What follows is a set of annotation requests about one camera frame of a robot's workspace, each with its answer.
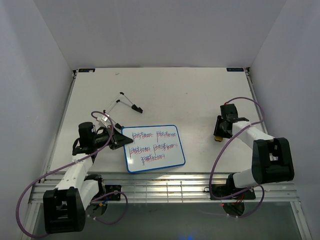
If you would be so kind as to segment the yellow whiteboard eraser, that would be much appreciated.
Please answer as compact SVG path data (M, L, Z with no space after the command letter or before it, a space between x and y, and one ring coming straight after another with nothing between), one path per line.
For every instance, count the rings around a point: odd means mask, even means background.
M221 137L221 136L214 136L214 140L215 140L216 142L222 142L224 139L223 139L223 137Z

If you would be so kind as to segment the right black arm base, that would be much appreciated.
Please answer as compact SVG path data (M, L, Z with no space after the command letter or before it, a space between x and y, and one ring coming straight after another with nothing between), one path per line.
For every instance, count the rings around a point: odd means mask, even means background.
M222 198L228 195L235 194L243 190L243 188L229 189L225 184L212 184L212 193L218 197ZM232 200L255 200L256 195L253 189L242 192L241 194L231 197Z

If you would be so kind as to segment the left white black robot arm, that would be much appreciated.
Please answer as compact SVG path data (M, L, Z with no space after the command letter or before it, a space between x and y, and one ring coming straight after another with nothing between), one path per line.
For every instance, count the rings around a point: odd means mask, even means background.
M95 129L92 122L78 126L79 137L72 146L72 165L53 190L43 195L44 225L47 234L80 232L86 222L86 209L121 198L120 185L105 185L100 174L88 174L102 147L117 150L133 140L112 126Z

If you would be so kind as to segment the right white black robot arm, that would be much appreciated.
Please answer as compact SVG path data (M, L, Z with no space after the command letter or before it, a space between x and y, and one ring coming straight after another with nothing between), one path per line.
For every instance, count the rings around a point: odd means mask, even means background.
M256 128L247 118L239 117L236 106L220 106L213 132L216 141L240 139L252 150L251 167L228 175L225 184L210 184L215 199L237 199L249 189L263 184L292 181L295 170L289 141L273 137Z

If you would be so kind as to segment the blue framed whiteboard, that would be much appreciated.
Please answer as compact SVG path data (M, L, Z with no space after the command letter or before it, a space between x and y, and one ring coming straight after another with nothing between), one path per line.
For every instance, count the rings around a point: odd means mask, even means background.
M179 131L173 124L127 126L121 133L133 140L123 147L129 173L179 167L186 163Z

